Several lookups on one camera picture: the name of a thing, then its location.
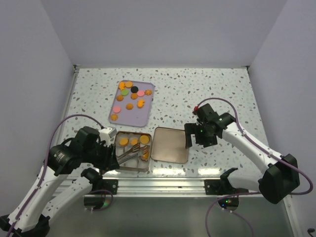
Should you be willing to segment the orange round biscuit cookie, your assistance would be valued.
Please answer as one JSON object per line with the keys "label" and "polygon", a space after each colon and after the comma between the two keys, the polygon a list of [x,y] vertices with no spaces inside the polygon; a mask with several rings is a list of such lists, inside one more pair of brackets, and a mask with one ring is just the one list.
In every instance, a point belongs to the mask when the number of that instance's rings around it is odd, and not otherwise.
{"label": "orange round biscuit cookie", "polygon": [[128,138],[122,138],[119,141],[119,145],[120,146],[126,146],[126,145],[128,145],[128,143],[129,143],[129,139]]}

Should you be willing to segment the metal tongs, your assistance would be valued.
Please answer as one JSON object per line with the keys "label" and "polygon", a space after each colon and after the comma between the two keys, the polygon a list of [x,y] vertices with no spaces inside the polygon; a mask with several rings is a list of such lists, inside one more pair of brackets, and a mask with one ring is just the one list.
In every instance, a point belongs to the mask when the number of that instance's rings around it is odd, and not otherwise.
{"label": "metal tongs", "polygon": [[120,156],[117,156],[117,162],[119,165],[129,161],[132,158],[143,156],[149,150],[149,146],[141,146],[140,143],[132,146],[128,151]]}

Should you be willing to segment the orange ridged cookie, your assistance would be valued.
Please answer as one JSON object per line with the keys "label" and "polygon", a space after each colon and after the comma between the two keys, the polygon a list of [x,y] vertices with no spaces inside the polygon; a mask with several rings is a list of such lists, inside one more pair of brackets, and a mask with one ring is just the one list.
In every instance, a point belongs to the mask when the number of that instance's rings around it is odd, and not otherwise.
{"label": "orange ridged cookie", "polygon": [[142,156],[140,156],[141,160],[148,160],[149,158],[149,151],[146,151]]}

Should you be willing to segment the orange round cookie large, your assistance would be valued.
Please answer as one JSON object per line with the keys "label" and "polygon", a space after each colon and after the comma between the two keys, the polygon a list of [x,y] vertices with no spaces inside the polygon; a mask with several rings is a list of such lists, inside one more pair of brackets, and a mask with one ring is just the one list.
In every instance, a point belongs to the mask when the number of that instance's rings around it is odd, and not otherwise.
{"label": "orange round cookie large", "polygon": [[148,144],[150,142],[150,138],[147,135],[141,135],[139,138],[141,144]]}

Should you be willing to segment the orange animal shaped cookie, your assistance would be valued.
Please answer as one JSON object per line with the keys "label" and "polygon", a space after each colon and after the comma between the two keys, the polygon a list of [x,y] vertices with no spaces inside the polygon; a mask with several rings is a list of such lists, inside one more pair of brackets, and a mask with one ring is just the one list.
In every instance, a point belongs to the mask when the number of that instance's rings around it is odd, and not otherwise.
{"label": "orange animal shaped cookie", "polygon": [[140,108],[143,108],[145,105],[145,100],[144,99],[140,99],[138,102],[137,102],[137,107],[140,109]]}

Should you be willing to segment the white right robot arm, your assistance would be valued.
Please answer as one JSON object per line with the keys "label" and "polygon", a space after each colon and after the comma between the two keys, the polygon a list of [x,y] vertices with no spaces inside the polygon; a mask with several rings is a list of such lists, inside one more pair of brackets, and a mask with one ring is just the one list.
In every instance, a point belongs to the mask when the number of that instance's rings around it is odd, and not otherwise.
{"label": "white right robot arm", "polygon": [[217,145],[219,138],[230,143],[242,152],[260,170],[260,174],[251,174],[233,167],[225,171],[217,181],[204,183],[207,194],[230,195],[242,190],[260,192],[263,197],[277,204],[300,185],[297,159],[291,155],[276,152],[240,125],[237,116],[229,113],[219,115],[209,104],[196,106],[193,114],[195,123],[184,125],[186,144],[195,144],[204,148]]}

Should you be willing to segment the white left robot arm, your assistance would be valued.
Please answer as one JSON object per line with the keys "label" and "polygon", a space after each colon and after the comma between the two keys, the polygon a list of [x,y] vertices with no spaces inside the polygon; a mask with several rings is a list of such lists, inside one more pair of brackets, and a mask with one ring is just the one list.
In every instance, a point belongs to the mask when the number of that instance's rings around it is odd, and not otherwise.
{"label": "white left robot arm", "polygon": [[[44,237],[51,224],[73,202],[86,194],[112,195],[106,190],[100,170],[119,167],[114,145],[117,130],[81,128],[74,138],[50,148],[40,173],[18,207],[0,218],[0,228],[13,237]],[[56,189],[82,163],[86,168],[66,190],[53,197]]]}

